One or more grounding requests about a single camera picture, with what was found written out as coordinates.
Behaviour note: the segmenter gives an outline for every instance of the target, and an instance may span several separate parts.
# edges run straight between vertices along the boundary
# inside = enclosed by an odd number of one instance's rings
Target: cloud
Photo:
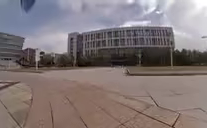
[[[166,25],[174,29],[177,48],[203,49],[207,4],[199,5],[199,0],[37,0],[24,14],[19,0],[0,0],[0,31],[26,37],[25,47],[65,52],[70,32]]]

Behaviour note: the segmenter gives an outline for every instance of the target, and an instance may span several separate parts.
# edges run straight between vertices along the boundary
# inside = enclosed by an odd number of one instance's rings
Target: street lamp
[[[207,36],[202,36],[201,37],[203,40],[206,40],[206,51],[207,51]]]
[[[172,38],[170,37],[170,58],[171,58],[171,69],[174,68],[174,64],[173,64],[173,47],[172,47]]]

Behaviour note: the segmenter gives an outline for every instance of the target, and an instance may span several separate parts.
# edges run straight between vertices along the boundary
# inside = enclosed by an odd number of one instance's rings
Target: paved plaza
[[[0,128],[207,128],[207,76],[94,68],[0,72],[0,81]]]

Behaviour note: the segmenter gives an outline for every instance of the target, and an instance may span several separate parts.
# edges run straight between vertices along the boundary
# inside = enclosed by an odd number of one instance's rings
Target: grass
[[[207,71],[207,66],[174,66],[171,67],[127,67],[130,72],[157,72],[157,71]]]

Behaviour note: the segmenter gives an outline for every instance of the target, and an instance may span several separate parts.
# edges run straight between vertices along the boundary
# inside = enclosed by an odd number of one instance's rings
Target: distant building
[[[0,60],[19,60],[25,38],[0,32]]]
[[[35,52],[33,48],[26,48],[23,50],[24,59],[26,59],[29,64],[35,64]]]
[[[110,58],[113,62],[117,61],[114,58],[133,54],[139,58],[145,55],[145,60],[149,56],[161,56],[163,61],[165,54],[174,48],[171,27],[119,27],[68,35],[68,53],[74,58],[74,64],[79,56]]]

